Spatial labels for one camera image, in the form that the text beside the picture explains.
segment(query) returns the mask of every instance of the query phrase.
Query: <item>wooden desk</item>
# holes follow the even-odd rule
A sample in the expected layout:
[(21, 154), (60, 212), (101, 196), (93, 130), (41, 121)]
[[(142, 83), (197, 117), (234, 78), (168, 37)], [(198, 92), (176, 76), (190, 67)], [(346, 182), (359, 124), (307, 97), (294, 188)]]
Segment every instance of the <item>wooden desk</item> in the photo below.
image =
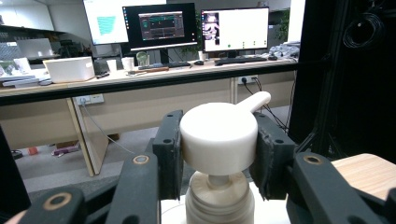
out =
[(396, 188), (396, 165), (375, 155), (360, 154), (332, 164), (350, 186), (384, 201)]
[[(100, 172), (107, 139), (73, 96), (103, 93), (103, 104), (87, 105), (87, 108), (106, 133), (122, 133), (158, 126), (163, 115), (173, 110), (186, 112), (209, 102), (235, 104), (247, 96), (238, 97), (238, 90), (245, 94), (246, 90), (237, 86), (234, 77), (259, 74), (262, 69), (278, 71), (282, 69), (280, 65), (294, 63), (293, 60), (280, 60), (215, 66), (213, 62), (207, 62), (202, 66), (173, 68), (136, 77), (127, 77), (120, 70), (109, 77), (84, 82), (1, 89), (0, 122), (13, 149), (78, 139), (89, 173), (95, 175)], [(289, 72), (286, 82), (281, 80), (272, 102), (287, 105), (291, 92), (284, 90), (291, 90), (293, 73)], [(265, 90), (271, 92), (276, 88)]]

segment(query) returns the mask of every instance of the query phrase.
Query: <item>white cup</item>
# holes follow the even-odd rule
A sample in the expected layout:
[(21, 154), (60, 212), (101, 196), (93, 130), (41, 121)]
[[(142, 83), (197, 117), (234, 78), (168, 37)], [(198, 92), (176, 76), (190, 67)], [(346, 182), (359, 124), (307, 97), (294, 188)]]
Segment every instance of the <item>white cup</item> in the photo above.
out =
[(122, 58), (122, 66), (125, 71), (133, 71), (134, 70), (134, 57), (125, 57)]
[(199, 60), (200, 60), (200, 61), (206, 60), (206, 54), (203, 53), (201, 50), (198, 51), (198, 56), (199, 56)]
[(108, 69), (110, 69), (110, 73), (117, 72), (117, 61), (116, 60), (108, 60), (107, 65), (108, 65)]

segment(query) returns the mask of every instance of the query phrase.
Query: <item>desk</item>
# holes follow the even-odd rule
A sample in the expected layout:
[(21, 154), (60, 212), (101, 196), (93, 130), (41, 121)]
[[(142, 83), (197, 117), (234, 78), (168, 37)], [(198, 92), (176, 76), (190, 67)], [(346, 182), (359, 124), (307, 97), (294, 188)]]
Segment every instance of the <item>desk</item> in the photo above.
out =
[[(26, 89), (3, 88), (0, 90), (0, 122), (12, 149), (78, 139), (90, 175), (97, 175), (106, 154), (107, 140), (77, 105), (74, 96), (103, 93), (103, 104), (87, 105), (87, 108), (106, 133), (122, 133), (158, 126), (163, 115), (173, 110), (186, 112), (208, 102), (237, 103), (241, 87), (237, 87), (234, 77), (256, 75), (263, 70), (288, 71), (289, 67), (282, 66), (291, 64), (295, 61), (223, 66), (207, 62), (202, 66), (173, 68), (168, 72), (137, 77), (127, 77), (124, 71), (118, 71), (109, 77), (84, 82)], [(278, 92), (284, 91), (285, 87), (291, 89), (292, 78), (291, 73), (291, 79), (281, 81), (285, 84)], [(272, 102), (277, 100), (288, 104), (290, 92), (279, 96), (273, 94)]]

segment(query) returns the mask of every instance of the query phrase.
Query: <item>shelf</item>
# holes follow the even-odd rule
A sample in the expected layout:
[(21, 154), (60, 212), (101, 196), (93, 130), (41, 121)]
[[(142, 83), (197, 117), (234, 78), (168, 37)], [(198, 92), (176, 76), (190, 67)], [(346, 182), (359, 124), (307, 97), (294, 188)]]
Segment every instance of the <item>shelf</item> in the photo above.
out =
[(0, 25), (0, 32), (24, 32), (24, 33), (31, 33), (31, 34), (53, 33), (56, 35), (65, 34), (65, 32), (60, 32), (60, 31), (40, 30), (40, 29), (34, 29), (34, 28), (7, 26), (7, 25)]

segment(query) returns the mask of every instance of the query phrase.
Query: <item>wooden table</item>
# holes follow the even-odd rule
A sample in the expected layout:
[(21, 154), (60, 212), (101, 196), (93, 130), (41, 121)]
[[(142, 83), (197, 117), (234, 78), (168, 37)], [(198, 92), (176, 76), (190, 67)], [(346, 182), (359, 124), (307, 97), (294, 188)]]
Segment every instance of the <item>wooden table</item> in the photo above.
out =
[(375, 155), (360, 154), (332, 164), (350, 186), (384, 201), (396, 188), (396, 165)]

